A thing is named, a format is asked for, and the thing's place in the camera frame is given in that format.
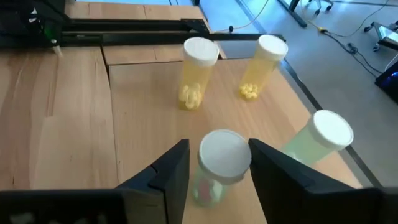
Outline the yellow medicine bottle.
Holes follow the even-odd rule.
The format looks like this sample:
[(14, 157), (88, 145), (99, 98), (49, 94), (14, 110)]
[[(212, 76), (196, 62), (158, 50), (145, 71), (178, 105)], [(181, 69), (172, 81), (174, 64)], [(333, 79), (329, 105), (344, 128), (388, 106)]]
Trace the yellow medicine bottle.
[(239, 94), (245, 100), (255, 100), (265, 87), (279, 62), (287, 55), (289, 48), (280, 38), (266, 34), (256, 42), (254, 56), (248, 62), (239, 84)]
[(219, 56), (218, 46), (203, 37), (192, 37), (183, 43), (183, 63), (178, 101), (185, 110), (197, 109)]

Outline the teal bottle with red pill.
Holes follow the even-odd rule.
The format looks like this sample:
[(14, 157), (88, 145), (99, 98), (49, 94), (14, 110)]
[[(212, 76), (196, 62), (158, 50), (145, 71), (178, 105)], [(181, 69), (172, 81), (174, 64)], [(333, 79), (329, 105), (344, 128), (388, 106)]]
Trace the teal bottle with red pill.
[(201, 140), (193, 178), (193, 198), (202, 207), (220, 202), (229, 186), (244, 179), (252, 155), (247, 141), (228, 129), (214, 130)]

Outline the small wheeled cart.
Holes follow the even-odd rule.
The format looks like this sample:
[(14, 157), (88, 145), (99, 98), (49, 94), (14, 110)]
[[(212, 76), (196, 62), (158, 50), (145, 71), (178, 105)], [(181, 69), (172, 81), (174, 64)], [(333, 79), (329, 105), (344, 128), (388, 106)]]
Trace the small wheeled cart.
[(380, 46), (398, 51), (398, 21), (389, 26), (384, 26), (378, 22), (372, 22), (363, 29), (363, 32), (369, 32), (372, 28), (375, 29), (378, 36), (378, 41), (373, 47), (373, 52), (377, 52)]

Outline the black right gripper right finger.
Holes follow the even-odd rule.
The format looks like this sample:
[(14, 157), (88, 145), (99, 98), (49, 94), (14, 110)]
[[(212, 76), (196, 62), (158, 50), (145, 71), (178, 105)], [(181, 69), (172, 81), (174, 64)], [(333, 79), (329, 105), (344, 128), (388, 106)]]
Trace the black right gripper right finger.
[(362, 191), (251, 138), (251, 177), (268, 224), (370, 224)]

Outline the teal medicine bottle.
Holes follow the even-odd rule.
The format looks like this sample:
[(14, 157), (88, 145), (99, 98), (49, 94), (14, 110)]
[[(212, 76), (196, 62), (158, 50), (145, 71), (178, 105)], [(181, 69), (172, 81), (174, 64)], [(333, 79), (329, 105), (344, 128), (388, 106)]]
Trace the teal medicine bottle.
[(330, 110), (318, 110), (281, 151), (299, 162), (312, 166), (334, 151), (349, 146), (354, 133), (349, 123)]

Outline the wooden shelf with black legs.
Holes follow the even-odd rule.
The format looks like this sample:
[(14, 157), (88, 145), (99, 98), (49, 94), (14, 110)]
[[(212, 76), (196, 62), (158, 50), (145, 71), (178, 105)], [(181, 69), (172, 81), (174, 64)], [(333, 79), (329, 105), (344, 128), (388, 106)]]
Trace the wooden shelf with black legs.
[[(217, 62), (201, 106), (191, 111), (178, 109), (180, 63), (111, 67), (120, 179), (126, 180), (138, 173), (181, 139), (190, 141), (193, 172), (200, 141), (214, 129), (230, 129), (280, 148), (304, 127), (310, 113), (280, 72), (274, 72), (271, 87), (256, 102), (245, 102), (235, 94), (237, 91), (233, 90), (237, 90), (238, 76), (245, 64), (244, 60)], [(315, 168), (348, 185), (360, 186), (337, 152), (316, 164)], [(192, 200), (187, 201), (184, 224), (266, 223), (249, 174), (232, 186), (215, 208), (199, 208)], [(312, 223), (363, 223), (353, 216), (358, 214), (350, 214), (349, 207), (326, 209), (325, 215), (321, 215), (317, 207), (310, 209)]]

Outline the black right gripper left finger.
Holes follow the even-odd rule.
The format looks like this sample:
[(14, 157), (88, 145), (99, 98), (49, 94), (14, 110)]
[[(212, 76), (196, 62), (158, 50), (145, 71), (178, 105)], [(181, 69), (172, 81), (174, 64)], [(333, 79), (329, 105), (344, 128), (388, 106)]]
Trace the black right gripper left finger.
[(182, 224), (190, 176), (190, 142), (182, 139), (117, 186), (128, 224)]

